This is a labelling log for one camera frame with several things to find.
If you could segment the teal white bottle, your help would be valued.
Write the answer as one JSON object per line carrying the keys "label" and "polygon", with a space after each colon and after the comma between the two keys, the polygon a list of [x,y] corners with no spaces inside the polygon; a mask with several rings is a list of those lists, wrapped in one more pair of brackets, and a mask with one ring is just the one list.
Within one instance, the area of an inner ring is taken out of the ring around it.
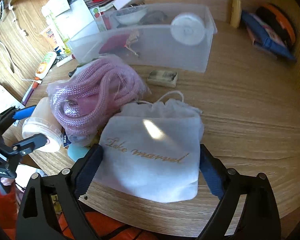
{"label": "teal white bottle", "polygon": [[76,145],[69,145],[68,147],[68,156],[71,160],[76,162],[78,159],[85,157],[87,152],[89,151],[89,148],[87,147],[81,147],[81,146],[76,146]]}

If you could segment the orange sunscreen tube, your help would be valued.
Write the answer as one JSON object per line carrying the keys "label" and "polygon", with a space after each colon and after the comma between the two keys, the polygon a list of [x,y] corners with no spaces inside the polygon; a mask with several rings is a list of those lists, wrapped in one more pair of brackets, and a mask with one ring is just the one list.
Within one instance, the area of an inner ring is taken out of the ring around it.
{"label": "orange sunscreen tube", "polygon": [[41,31],[40,33],[49,43],[49,45],[54,49],[56,53],[61,53],[61,48],[58,45],[58,42],[54,36],[53,31],[51,30],[50,27],[46,27],[44,30]]}

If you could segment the orange white glue bottle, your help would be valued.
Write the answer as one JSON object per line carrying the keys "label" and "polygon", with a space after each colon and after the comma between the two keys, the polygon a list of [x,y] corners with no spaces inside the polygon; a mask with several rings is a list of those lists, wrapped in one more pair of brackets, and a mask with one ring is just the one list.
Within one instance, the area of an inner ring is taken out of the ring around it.
{"label": "orange white glue bottle", "polygon": [[42,80],[44,77],[46,77],[56,57],[57,53],[55,51],[50,51],[44,56],[35,73],[37,80]]}

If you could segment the translucent plastic jar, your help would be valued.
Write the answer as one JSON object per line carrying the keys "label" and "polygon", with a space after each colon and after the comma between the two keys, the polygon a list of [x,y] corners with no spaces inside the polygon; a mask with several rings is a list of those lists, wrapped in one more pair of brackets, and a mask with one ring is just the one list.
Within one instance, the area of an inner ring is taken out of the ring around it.
{"label": "translucent plastic jar", "polygon": [[53,153],[60,150],[63,143],[62,126],[52,113],[49,97],[44,97],[38,102],[22,126],[23,139],[38,133],[47,137],[47,143],[39,148],[40,151]]}

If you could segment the white drawstring cloth pouch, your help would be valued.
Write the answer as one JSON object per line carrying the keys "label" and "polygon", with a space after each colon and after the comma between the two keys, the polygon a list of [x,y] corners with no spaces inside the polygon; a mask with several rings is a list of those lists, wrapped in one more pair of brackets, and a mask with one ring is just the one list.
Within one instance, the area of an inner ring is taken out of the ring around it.
{"label": "white drawstring cloth pouch", "polygon": [[178,90],[154,103],[123,105],[102,131],[103,160],[94,180],[159,203],[193,199],[204,133],[201,113]]}

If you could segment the white lip balm stick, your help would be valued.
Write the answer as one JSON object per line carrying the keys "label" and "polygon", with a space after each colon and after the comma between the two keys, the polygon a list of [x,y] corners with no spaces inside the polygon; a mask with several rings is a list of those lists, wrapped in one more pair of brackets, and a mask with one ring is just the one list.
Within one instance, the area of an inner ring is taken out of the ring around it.
{"label": "white lip balm stick", "polygon": [[56,66],[57,66],[57,67],[60,67],[60,66],[62,66],[62,65],[64,65],[64,64],[68,63],[69,61],[73,60],[74,58],[75,58],[74,55],[71,54],[71,55],[65,57],[64,59],[62,59],[61,61],[58,61],[58,62],[56,63]]}

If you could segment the white folded paper sheet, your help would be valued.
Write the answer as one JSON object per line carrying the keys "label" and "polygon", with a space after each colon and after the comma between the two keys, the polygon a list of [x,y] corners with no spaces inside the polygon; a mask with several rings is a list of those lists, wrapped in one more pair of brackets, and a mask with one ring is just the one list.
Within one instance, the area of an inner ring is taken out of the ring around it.
{"label": "white folded paper sheet", "polygon": [[83,0],[49,0],[41,12],[75,57],[82,57],[94,46],[99,29]]}

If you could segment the fruit sticker sheet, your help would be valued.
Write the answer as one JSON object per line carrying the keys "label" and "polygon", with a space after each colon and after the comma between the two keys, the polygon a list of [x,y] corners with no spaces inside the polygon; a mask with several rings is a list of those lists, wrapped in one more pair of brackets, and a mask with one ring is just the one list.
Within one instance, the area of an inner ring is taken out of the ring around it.
{"label": "fruit sticker sheet", "polygon": [[99,32],[107,31],[107,27],[103,20],[100,7],[99,6],[92,7],[89,9],[89,11],[91,12],[91,14],[98,26]]}

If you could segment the black orange round case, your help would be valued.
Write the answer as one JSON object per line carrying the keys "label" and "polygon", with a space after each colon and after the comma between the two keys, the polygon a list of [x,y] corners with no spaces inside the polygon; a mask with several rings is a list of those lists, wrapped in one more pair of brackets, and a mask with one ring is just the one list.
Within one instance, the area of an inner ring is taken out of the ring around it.
{"label": "black orange round case", "polygon": [[296,42],[295,28],[282,9],[272,3],[266,3],[258,7],[255,14],[279,35],[287,47],[294,47]]}

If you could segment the white tape roll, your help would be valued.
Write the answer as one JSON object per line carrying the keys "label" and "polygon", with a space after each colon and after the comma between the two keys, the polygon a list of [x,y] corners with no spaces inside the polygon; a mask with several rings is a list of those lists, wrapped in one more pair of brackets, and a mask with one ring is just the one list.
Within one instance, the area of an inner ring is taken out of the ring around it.
{"label": "white tape roll", "polygon": [[172,37],[183,45],[196,46],[202,42],[205,34],[203,20],[194,13],[179,14],[171,22]]}

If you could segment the clear plastic storage bin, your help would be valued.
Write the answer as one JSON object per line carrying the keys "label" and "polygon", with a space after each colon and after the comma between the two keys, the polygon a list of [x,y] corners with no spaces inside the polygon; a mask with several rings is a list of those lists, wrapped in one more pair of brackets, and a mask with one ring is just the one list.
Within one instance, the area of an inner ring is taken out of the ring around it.
{"label": "clear plastic storage bin", "polygon": [[[147,14],[135,25],[119,24],[114,19],[118,10],[104,13],[102,17],[107,31],[96,34],[93,38],[94,46],[82,57],[75,57],[77,61],[88,63],[102,55],[114,54],[130,65],[171,67],[205,72],[212,39],[217,33],[215,22],[207,6],[202,4],[155,3],[136,7],[147,8]],[[205,37],[196,46],[183,45],[171,35],[172,20],[185,12],[198,15],[205,24]],[[120,34],[130,35],[124,48],[111,53],[99,53],[108,38]]]}

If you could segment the red pouch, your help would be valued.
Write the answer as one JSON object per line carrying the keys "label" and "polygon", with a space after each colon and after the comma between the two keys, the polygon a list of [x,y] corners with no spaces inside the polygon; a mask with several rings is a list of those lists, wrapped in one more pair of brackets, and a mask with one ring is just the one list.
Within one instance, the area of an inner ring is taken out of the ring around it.
{"label": "red pouch", "polygon": [[129,38],[129,34],[114,35],[105,42],[99,50],[100,54],[111,53],[115,50],[124,48]]}

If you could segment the yellow liquid bottle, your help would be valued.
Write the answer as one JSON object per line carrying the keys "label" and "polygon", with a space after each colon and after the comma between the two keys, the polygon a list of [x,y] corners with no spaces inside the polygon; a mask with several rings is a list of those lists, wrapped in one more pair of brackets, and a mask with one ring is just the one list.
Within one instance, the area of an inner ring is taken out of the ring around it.
{"label": "yellow liquid bottle", "polygon": [[56,38],[57,45],[61,49],[62,54],[69,56],[71,54],[71,50],[64,43],[64,39],[63,39],[62,35],[60,34],[60,31],[58,30],[55,22],[53,21],[53,17],[51,15],[51,13],[48,12],[47,15],[45,16],[45,19]]}

